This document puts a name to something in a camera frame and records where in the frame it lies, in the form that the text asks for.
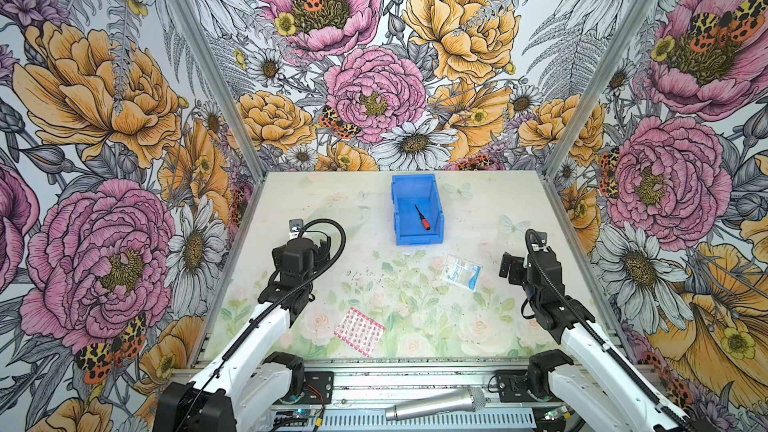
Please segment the red black screwdriver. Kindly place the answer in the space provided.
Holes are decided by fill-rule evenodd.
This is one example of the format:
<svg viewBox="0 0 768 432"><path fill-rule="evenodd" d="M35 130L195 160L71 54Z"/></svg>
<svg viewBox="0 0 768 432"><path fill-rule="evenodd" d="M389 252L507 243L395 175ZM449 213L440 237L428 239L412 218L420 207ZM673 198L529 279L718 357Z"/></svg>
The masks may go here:
<svg viewBox="0 0 768 432"><path fill-rule="evenodd" d="M431 230L431 224L428 221L428 219L426 218L426 216L421 212L421 210L419 209L419 207L417 205L414 205L414 208L416 210L416 213L418 215L418 218L419 218L420 223L421 223L422 227L424 228L424 230L425 231L430 231Z"/></svg>

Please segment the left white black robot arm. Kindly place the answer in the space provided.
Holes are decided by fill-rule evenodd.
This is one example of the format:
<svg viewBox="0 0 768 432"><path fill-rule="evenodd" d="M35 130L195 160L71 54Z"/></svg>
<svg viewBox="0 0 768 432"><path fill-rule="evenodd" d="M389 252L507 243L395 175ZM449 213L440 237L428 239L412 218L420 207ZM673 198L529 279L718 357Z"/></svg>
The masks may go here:
<svg viewBox="0 0 768 432"><path fill-rule="evenodd" d="M226 349L189 382L173 382L158 399L154 431L254 431L271 406L298 395L303 360L270 352L313 298L313 283L341 257L299 234L272 251L275 270L248 322Z"/></svg>

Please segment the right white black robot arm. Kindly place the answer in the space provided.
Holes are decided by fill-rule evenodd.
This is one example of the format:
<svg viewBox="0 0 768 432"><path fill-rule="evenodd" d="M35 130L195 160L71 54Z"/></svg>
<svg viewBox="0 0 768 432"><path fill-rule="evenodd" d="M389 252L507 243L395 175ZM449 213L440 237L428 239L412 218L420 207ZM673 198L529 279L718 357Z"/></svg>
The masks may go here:
<svg viewBox="0 0 768 432"><path fill-rule="evenodd" d="M528 229L524 257L503 255L499 276L525 293L523 311L559 345L529 358L527 390L558 399L593 429L693 431L693 420L610 341L591 312L565 292L562 264L546 235Z"/></svg>

